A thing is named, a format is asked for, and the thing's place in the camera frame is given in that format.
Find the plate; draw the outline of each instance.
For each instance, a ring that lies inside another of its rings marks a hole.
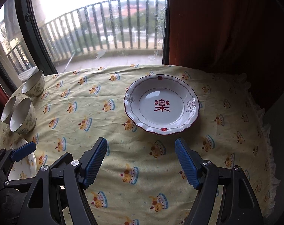
[[[20,139],[15,141],[11,148],[19,148],[20,146],[26,144],[25,139]],[[33,178],[36,176],[36,157],[33,153],[29,154],[27,157],[23,158],[19,162],[15,162],[12,166],[12,170],[9,173],[9,180],[26,179]]]
[[[128,117],[145,131],[168,135],[191,126],[199,114],[193,89],[169,75],[149,75],[131,84],[124,97]]]

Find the bowl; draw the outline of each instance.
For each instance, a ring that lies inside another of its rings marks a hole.
[[[25,82],[22,93],[28,97],[37,97],[43,93],[44,87],[44,73],[43,71],[38,71]]]
[[[125,112],[145,131],[160,135],[179,133],[199,114],[193,89],[182,80],[163,74],[138,79],[125,93]]]
[[[25,139],[15,141],[11,148],[19,148],[26,144]],[[27,157],[23,158],[19,162],[15,162],[12,166],[12,170],[9,173],[8,180],[18,180],[33,178],[36,176],[36,157],[33,153],[30,153]]]
[[[4,106],[4,109],[1,115],[1,122],[9,124],[10,119],[12,117],[12,113],[14,112],[17,105],[18,105],[18,101],[15,96],[9,99],[9,101]]]
[[[16,107],[9,123],[10,130],[27,134],[36,126],[36,113],[30,98],[23,99]]]

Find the patterned tablecloth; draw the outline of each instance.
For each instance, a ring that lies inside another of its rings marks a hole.
[[[127,117],[123,104],[127,88],[149,74],[175,76],[194,89],[201,108],[190,128],[159,136],[143,131]],[[175,140],[183,137],[191,149],[217,166],[240,165],[266,215],[274,198],[268,144],[240,82],[235,76],[166,65],[101,67],[46,76],[43,94],[32,98],[35,129],[21,136],[0,123],[0,149],[9,149],[20,138],[32,140],[40,168],[65,152],[78,159],[98,137],[104,137],[106,156],[95,183],[85,191],[98,224],[166,225],[183,223],[197,193],[174,152]],[[14,95],[26,97],[21,87]],[[211,224],[221,196],[219,186]],[[68,209],[64,215],[66,223],[72,224]]]

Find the silver screw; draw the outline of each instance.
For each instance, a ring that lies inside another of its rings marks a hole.
[[[235,166],[234,166],[234,169],[235,169],[236,171],[238,171],[238,172],[242,171],[242,168],[241,168],[240,166],[238,166],[238,165],[235,165]]]
[[[47,165],[41,166],[41,171],[46,171],[48,169]]]
[[[211,161],[209,161],[209,160],[204,160],[204,161],[203,161],[203,164],[204,164],[205,166],[210,166],[212,163],[211,163]]]
[[[72,162],[71,162],[71,165],[72,166],[77,166],[79,164],[79,160],[73,160]]]

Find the balcony railing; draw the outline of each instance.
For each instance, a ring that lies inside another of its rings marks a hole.
[[[161,50],[165,17],[166,0],[108,0],[65,13],[39,31],[52,62],[58,62],[103,49]],[[32,65],[21,51],[22,42],[7,54],[17,72]]]

